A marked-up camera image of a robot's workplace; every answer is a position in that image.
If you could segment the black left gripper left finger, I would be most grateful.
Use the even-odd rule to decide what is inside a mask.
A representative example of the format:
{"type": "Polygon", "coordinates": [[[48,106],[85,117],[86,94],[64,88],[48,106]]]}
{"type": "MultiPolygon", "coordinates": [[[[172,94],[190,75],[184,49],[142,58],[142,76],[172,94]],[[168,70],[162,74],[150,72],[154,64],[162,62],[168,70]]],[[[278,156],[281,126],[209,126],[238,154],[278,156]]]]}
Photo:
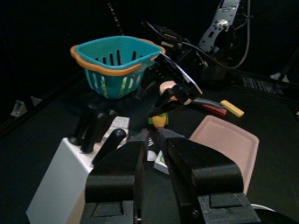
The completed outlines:
{"type": "Polygon", "coordinates": [[[142,224],[142,174],[148,131],[126,136],[114,129],[92,160],[85,184],[85,224],[142,224]]]}

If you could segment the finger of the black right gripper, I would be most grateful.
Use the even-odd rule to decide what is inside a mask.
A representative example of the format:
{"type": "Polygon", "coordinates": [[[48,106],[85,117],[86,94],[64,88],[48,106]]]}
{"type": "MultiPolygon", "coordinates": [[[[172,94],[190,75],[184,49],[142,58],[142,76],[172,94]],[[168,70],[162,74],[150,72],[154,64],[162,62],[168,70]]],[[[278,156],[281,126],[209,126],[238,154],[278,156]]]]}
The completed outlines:
{"type": "Polygon", "coordinates": [[[162,94],[165,99],[165,104],[162,106],[162,112],[170,112],[180,108],[182,108],[185,105],[188,105],[192,100],[184,95],[184,94],[170,94],[165,93],[162,94]]]}
{"type": "Polygon", "coordinates": [[[172,97],[173,97],[173,91],[169,88],[166,88],[162,91],[162,94],[158,96],[158,99],[149,110],[150,116],[158,116],[160,114],[166,112],[169,108],[168,102],[172,97]]]}

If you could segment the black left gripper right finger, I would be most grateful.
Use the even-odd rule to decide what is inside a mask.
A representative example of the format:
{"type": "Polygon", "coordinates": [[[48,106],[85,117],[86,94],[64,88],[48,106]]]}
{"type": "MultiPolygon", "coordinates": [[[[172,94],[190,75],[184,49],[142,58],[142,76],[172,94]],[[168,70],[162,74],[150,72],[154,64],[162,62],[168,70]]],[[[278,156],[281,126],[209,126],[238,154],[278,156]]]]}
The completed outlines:
{"type": "Polygon", "coordinates": [[[181,224],[260,224],[238,166],[220,152],[160,128],[157,143],[181,224]]]}

